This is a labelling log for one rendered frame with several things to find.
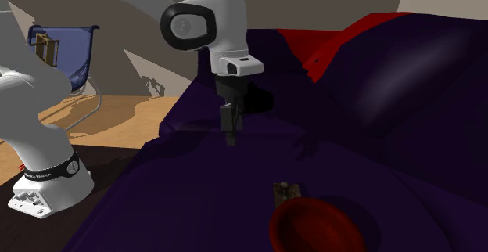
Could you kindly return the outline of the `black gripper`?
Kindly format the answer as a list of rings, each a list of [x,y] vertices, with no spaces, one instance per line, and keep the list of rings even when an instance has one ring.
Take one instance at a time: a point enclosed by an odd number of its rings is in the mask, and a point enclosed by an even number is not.
[[[216,76],[216,92],[224,100],[220,107],[221,131],[228,146],[236,145],[235,134],[241,131],[244,110],[244,96],[247,93],[247,78]]]

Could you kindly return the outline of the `bed with dark purple cover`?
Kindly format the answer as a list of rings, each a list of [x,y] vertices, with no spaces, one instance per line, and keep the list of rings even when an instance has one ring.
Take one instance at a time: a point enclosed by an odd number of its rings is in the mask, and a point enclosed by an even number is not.
[[[274,107],[235,146],[207,52],[197,78],[63,252],[272,252],[273,184],[343,210],[368,252],[488,252],[488,52],[383,137],[314,83],[278,30],[251,30]]]

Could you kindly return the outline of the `small brown block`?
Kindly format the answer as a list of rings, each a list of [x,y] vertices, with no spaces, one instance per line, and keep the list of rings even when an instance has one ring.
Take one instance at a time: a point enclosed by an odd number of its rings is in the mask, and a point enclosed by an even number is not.
[[[301,197],[300,186],[297,183],[279,182],[273,184],[274,206],[279,207],[282,203]]]

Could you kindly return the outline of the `red pillow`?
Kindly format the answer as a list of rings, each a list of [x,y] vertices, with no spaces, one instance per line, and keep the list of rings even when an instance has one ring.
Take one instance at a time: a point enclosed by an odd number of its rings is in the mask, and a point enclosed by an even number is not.
[[[371,13],[341,31],[278,29],[307,76],[316,83],[340,48],[363,32],[409,12]]]

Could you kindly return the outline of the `red bowl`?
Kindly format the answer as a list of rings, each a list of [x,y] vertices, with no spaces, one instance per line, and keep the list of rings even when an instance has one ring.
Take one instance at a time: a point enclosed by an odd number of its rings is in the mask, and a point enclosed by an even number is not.
[[[367,252],[360,230],[343,211],[308,197],[275,209],[269,239],[274,252]]]

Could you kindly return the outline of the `dark purple pillow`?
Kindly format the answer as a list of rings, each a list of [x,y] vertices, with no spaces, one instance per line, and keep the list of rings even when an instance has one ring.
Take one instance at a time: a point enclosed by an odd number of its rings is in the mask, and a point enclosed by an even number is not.
[[[383,137],[488,52],[488,20],[412,13],[343,44],[318,80],[355,124]]]

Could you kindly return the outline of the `dark brown robot stand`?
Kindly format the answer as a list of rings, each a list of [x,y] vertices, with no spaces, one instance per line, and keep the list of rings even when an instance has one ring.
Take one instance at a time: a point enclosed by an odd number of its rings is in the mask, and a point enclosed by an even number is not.
[[[110,186],[137,154],[137,149],[104,146],[74,146],[95,187],[80,203],[39,219],[7,206],[13,197],[15,175],[0,185],[0,252],[61,252]]]

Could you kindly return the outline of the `blue metal-frame chair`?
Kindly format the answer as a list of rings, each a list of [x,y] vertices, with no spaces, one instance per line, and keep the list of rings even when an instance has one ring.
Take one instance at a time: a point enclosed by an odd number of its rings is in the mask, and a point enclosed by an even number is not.
[[[54,68],[62,71],[70,80],[71,93],[69,97],[82,95],[87,83],[94,88],[98,97],[96,108],[68,126],[67,131],[94,114],[100,109],[102,104],[102,95],[93,81],[90,71],[94,33],[99,29],[100,26],[98,25],[88,27],[43,27],[41,25],[33,25],[27,31],[27,39],[34,38],[36,33],[47,33],[51,38],[60,40],[58,64]]]

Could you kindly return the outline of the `small brown wooden frame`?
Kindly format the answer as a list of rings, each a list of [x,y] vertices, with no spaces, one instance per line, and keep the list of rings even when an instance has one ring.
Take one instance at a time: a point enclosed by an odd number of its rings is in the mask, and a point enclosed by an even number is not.
[[[57,67],[60,40],[51,38],[47,33],[36,33],[27,39],[27,45],[34,48],[35,55],[51,67]]]

